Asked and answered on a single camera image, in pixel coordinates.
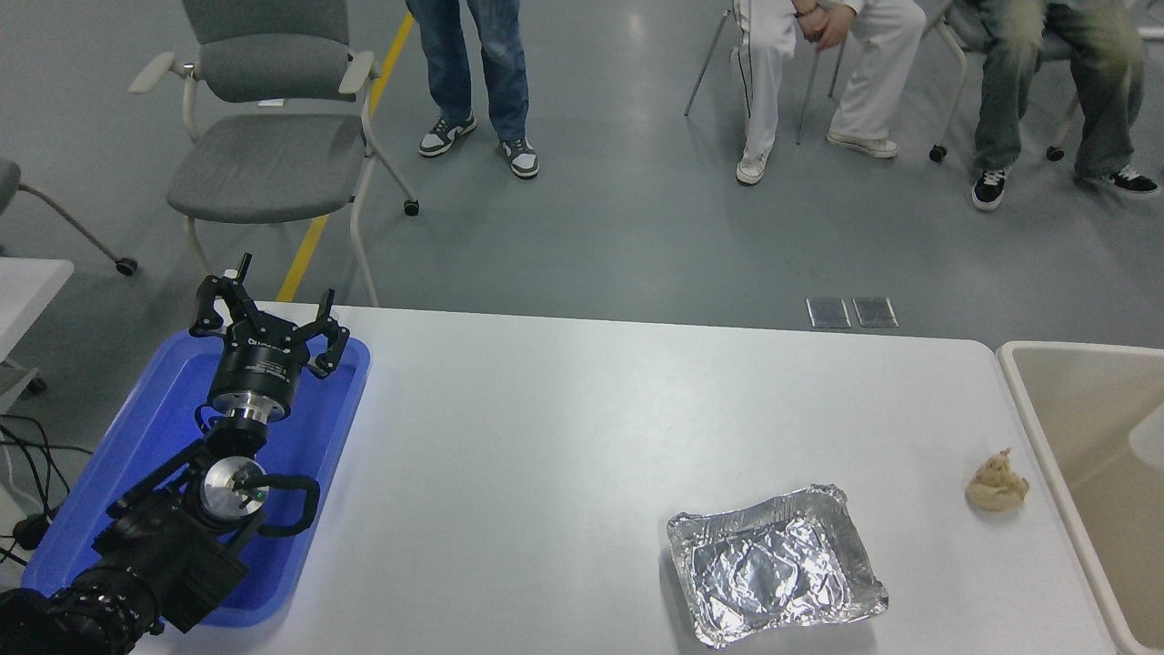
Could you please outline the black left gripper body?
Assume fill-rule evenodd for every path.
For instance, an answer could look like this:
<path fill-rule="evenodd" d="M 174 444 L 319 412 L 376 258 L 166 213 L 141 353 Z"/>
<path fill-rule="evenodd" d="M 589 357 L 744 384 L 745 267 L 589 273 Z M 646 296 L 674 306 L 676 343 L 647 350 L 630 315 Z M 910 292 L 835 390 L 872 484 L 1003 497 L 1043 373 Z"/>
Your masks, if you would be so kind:
<path fill-rule="evenodd" d="M 251 393 L 291 408 L 308 361 L 307 346 L 288 346 L 274 332 L 255 336 L 246 325 L 230 327 L 222 339 L 222 357 L 208 391 L 212 406 L 225 408 L 228 398 Z"/>

